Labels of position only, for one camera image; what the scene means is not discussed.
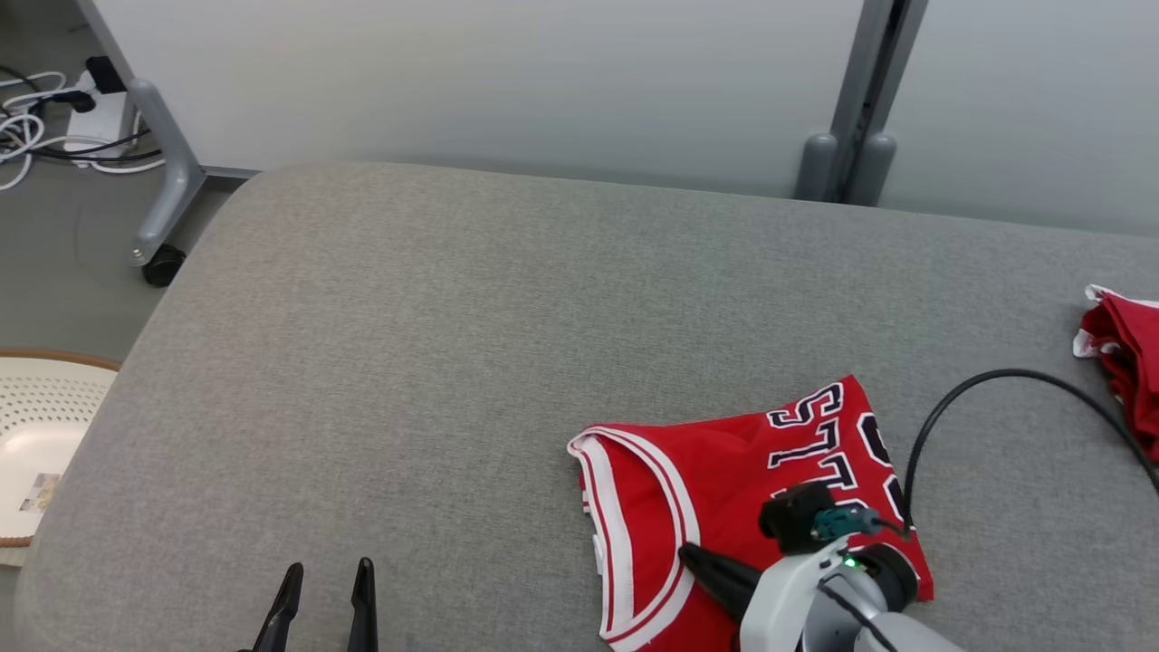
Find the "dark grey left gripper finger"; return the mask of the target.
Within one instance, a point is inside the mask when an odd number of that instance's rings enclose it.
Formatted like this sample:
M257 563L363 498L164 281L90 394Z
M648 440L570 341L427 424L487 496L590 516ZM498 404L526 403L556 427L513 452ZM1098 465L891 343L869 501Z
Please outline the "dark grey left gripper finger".
M353 607L348 652L378 652L379 628L377 614L377 592L374 581L374 562L360 557L350 598Z
M245 651L286 651L290 627L301 605L302 577L305 577L302 562L294 562L287 567L279 589L274 595L274 603L260 627L256 640Z

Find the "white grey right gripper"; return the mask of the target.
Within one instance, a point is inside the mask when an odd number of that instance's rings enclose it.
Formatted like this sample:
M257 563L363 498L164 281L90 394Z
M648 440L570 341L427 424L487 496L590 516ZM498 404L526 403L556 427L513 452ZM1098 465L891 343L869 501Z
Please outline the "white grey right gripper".
M914 605L919 574L895 545L843 536L761 570L694 543L679 561L730 618L741 651L895 651L885 615Z

